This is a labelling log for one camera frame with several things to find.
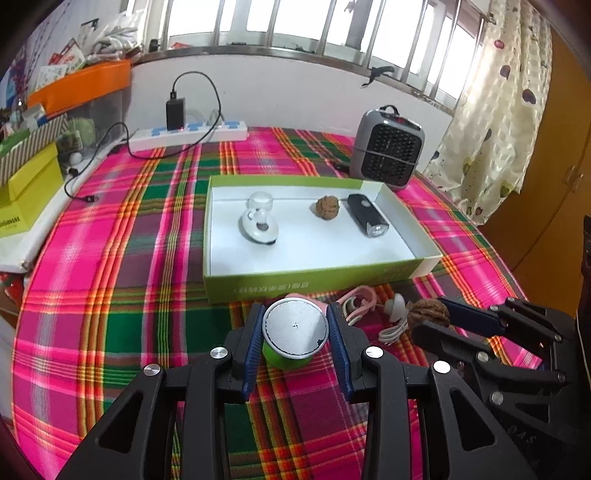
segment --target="white lid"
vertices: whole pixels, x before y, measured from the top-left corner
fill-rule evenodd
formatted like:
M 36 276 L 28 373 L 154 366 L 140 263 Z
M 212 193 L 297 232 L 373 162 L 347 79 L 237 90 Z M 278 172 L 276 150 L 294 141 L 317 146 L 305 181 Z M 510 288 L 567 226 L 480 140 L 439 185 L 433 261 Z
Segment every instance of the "white lid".
M 324 347 L 329 337 L 329 323 L 320 307 L 311 301 L 288 298 L 268 308 L 262 332 L 276 353 L 299 360 Z
M 273 196 L 267 192 L 255 192 L 248 199 L 248 207 L 271 210 L 273 208 Z

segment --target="plaid tablecloth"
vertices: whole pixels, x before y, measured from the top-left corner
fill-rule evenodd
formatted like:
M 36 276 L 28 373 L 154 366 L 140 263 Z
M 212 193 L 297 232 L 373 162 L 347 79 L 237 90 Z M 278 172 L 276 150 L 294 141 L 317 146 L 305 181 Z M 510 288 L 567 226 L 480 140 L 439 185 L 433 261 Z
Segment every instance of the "plaid tablecloth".
M 251 129 L 244 142 L 198 146 L 178 158 L 110 155 L 51 233 L 26 295 L 14 351 L 14 423 L 33 465 L 56 477 L 113 399 L 156 362 L 176 367 L 220 345 L 249 304 L 210 306 L 202 284 L 203 213 L 211 175 L 339 176 L 353 139 L 278 128 Z M 377 288 L 407 300 L 445 294 L 487 307 L 522 293 L 479 231 L 421 177 L 398 193 L 444 252 L 432 274 Z M 324 299 L 336 293 L 320 296 Z M 379 328 L 367 328 L 376 341 Z M 506 362 L 535 359 L 504 339 Z M 407 335 L 391 347 L 427 365 Z M 234 478 L 358 480 L 366 406 L 349 406 L 325 348 L 301 370 L 259 369 L 246 406 L 228 406 Z M 416 440 L 418 420 L 411 405 Z M 178 474 L 178 455 L 173 473 Z M 414 442 L 413 471 L 421 472 Z

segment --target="flashlight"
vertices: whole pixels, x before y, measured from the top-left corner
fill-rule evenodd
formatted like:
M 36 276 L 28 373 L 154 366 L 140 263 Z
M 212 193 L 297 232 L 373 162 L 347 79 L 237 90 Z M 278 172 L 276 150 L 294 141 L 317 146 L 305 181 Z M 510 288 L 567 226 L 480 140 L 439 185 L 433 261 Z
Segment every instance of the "flashlight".
M 367 236 L 377 238 L 388 231 L 390 225 L 365 195 L 353 193 L 347 198 L 347 204 Z

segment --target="heater grille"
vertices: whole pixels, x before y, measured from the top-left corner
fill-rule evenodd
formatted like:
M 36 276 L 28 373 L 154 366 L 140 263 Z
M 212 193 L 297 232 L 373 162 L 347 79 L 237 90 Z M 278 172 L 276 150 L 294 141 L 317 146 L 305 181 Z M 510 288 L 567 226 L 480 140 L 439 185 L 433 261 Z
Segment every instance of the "heater grille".
M 404 187 L 417 164 L 421 138 L 392 125 L 375 125 L 361 165 L 364 177 Z

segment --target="flashlight lens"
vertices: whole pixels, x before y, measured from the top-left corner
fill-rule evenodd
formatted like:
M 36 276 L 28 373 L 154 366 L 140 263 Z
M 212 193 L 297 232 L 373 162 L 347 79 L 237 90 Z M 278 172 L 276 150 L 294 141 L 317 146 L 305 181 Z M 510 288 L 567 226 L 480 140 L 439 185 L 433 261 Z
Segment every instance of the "flashlight lens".
M 382 236 L 388 231 L 388 225 L 374 225 L 369 228 L 369 236 Z

